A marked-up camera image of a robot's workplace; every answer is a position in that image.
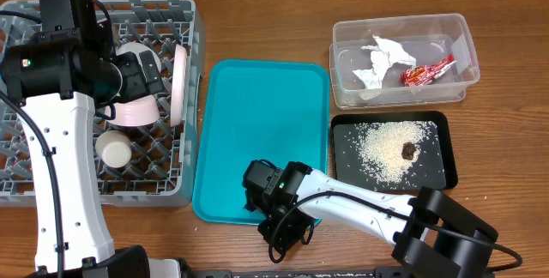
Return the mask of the red snack wrapper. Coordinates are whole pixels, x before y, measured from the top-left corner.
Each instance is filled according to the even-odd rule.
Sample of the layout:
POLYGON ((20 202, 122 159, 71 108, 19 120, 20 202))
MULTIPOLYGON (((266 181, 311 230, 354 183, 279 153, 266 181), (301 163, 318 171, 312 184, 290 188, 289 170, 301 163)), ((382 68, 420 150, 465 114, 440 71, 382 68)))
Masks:
POLYGON ((455 63, 455 57, 449 54, 446 58, 433 65, 421 65, 406 69, 401 74, 401 84, 404 87, 428 85, 445 74, 455 63))

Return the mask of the cream paper cup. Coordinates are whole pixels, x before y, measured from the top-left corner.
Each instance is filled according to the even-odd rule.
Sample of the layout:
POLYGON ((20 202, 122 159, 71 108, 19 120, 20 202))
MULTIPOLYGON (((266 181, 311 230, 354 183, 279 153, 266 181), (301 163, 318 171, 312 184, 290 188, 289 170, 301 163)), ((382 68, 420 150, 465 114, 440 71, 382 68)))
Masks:
POLYGON ((119 168, 131 160, 131 142, 122 132, 109 130, 96 140, 95 150, 101 160, 109 167, 119 168))

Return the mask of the grey bowl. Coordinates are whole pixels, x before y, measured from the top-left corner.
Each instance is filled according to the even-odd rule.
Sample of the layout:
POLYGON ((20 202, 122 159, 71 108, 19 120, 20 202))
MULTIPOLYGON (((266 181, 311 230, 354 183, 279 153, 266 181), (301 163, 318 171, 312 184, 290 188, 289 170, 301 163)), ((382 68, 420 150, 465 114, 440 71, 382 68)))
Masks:
POLYGON ((143 63, 142 63, 142 60, 140 58, 140 54, 144 51, 148 51, 152 54, 153 56, 153 59, 154 59, 154 62, 155 62, 155 65, 157 67, 157 70, 159 72, 162 71, 162 68, 161 68, 161 61, 160 61, 160 58, 159 56, 152 50, 150 49, 148 46, 146 45, 143 45, 141 43, 137 43, 137 42, 129 42, 129 43, 126 43, 126 44, 123 44, 121 45, 120 47, 118 47, 116 49, 116 54, 117 55, 121 55, 121 54, 124 54, 126 52, 131 52, 133 54, 136 55, 137 57, 137 60, 138 60, 138 63, 143 66, 143 63))

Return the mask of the brown food piece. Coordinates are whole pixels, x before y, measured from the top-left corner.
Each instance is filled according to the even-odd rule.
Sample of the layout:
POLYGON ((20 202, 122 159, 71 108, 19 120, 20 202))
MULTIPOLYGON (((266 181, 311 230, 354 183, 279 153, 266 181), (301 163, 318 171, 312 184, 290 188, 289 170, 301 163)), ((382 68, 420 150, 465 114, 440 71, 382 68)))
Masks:
POLYGON ((420 153, 419 146, 412 142, 406 142, 402 146, 401 157, 404 160, 415 161, 420 153))

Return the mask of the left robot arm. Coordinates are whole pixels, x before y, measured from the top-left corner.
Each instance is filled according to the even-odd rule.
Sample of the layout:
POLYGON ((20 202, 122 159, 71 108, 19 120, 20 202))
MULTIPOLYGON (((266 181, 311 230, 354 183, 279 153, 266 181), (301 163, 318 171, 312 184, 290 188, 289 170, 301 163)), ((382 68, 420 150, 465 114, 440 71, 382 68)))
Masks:
POLYGON ((143 247, 116 249, 97 184, 93 121, 164 88, 151 51, 117 53, 97 0, 39 0, 41 29, 8 48, 2 101, 23 123, 38 216, 38 277, 149 277, 143 247))

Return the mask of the white rice pile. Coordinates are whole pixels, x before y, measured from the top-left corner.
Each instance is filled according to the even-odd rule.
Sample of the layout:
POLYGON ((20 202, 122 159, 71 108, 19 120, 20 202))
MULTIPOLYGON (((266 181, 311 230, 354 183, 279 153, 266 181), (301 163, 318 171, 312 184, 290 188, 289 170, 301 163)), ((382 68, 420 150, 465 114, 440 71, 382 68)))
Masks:
POLYGON ((340 181, 368 190, 441 189, 447 179, 437 125, 432 121, 343 124, 335 134, 340 181), (419 146, 415 161, 401 157, 402 146, 419 146))

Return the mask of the white napkin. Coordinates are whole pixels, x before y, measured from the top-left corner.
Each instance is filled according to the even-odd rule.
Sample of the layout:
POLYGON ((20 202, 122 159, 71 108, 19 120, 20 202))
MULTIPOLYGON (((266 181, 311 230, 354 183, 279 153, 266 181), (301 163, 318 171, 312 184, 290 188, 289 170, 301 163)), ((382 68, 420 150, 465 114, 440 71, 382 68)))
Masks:
POLYGON ((410 68, 417 66, 417 60, 408 54, 402 44, 391 39, 373 35, 376 45, 364 45, 363 51, 370 51, 372 67, 369 69, 354 69, 353 73, 364 83, 366 89, 380 89, 387 71, 396 63, 410 68))

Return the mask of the pink bowl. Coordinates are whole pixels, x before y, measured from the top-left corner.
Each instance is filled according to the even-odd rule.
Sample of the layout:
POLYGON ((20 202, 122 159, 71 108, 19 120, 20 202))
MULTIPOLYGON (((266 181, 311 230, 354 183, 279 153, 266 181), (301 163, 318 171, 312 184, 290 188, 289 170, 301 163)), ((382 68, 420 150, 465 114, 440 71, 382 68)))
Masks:
POLYGON ((153 95, 127 103, 114 104, 116 117, 108 123, 124 127, 138 127, 153 124, 160 118, 160 112, 153 95))

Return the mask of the large white plate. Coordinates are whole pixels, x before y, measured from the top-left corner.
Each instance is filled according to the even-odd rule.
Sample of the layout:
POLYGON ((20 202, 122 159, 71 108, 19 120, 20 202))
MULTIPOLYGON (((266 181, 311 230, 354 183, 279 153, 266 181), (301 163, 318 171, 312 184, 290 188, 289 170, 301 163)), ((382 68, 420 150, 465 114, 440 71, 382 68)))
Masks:
POLYGON ((179 125, 183 119, 186 61, 186 49, 181 45, 176 45, 172 70, 171 127, 179 125))

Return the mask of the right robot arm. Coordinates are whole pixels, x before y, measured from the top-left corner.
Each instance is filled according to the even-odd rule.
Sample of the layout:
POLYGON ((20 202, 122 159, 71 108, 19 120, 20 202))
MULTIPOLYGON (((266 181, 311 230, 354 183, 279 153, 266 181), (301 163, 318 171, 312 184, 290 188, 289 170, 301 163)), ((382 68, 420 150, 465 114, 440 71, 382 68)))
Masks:
POLYGON ((253 160, 244 173, 245 207, 273 263, 311 241, 319 220, 335 221, 393 246, 392 257, 416 277, 487 277, 497 231, 443 192, 383 194, 342 183, 301 162, 283 169, 253 160))

